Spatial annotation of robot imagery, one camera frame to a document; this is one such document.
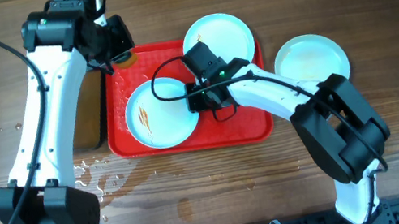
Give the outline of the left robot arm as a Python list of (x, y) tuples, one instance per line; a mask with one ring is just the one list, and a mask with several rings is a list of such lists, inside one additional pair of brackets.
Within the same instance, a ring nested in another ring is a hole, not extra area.
[(77, 101), (88, 65), (110, 68), (133, 47), (106, 0), (52, 0), (22, 28), (28, 99), (19, 152), (0, 187), (3, 224), (101, 224), (97, 197), (75, 186)]

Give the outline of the black water tray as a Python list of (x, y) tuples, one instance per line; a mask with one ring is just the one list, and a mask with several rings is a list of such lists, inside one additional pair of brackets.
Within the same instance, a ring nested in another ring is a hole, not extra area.
[(76, 109), (74, 152), (94, 150), (107, 138), (105, 76), (101, 71), (86, 73)]

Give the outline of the pale blue plate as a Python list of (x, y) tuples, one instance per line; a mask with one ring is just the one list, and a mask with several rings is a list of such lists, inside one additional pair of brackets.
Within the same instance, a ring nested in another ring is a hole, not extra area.
[(197, 127), (200, 115), (188, 110), (185, 84), (157, 78), (141, 84), (127, 101), (125, 121), (131, 135), (152, 149), (167, 149), (185, 141)]
[(239, 18), (216, 13), (203, 16), (187, 30), (183, 53), (197, 42), (203, 42), (217, 56), (229, 63), (233, 58), (253, 61), (255, 40), (249, 27)]
[(295, 80), (325, 81), (331, 74), (350, 77), (345, 51), (327, 37), (307, 34), (289, 39), (275, 58), (276, 75)]

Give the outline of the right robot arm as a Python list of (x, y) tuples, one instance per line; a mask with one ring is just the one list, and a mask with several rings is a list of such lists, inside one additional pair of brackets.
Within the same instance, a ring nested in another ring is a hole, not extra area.
[(383, 155), (390, 130), (344, 76), (295, 80), (249, 64), (189, 84), (186, 93), (193, 109), (231, 104), (290, 121), (313, 161), (334, 180), (337, 213), (350, 224), (373, 223), (380, 206), (376, 178), (388, 170)]

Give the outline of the red plastic tray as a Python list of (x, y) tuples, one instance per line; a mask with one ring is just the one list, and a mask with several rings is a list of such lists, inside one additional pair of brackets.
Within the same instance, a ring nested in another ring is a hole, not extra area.
[(109, 149), (124, 158), (150, 157), (159, 154), (191, 152), (260, 142), (273, 130), (273, 116), (250, 107), (234, 110), (227, 107), (216, 114), (202, 111), (192, 135), (176, 147), (153, 149), (135, 139), (127, 127), (125, 109), (129, 97), (141, 84), (151, 79), (157, 66), (182, 54), (182, 41), (138, 45), (133, 49), (137, 60), (128, 68), (114, 67), (106, 75), (106, 109)]

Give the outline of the orange green sponge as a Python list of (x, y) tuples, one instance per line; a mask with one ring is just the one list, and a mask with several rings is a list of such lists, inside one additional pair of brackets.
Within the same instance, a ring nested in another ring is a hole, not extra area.
[(138, 56), (133, 51), (126, 52), (118, 61), (115, 62), (117, 69), (128, 69), (138, 60)]

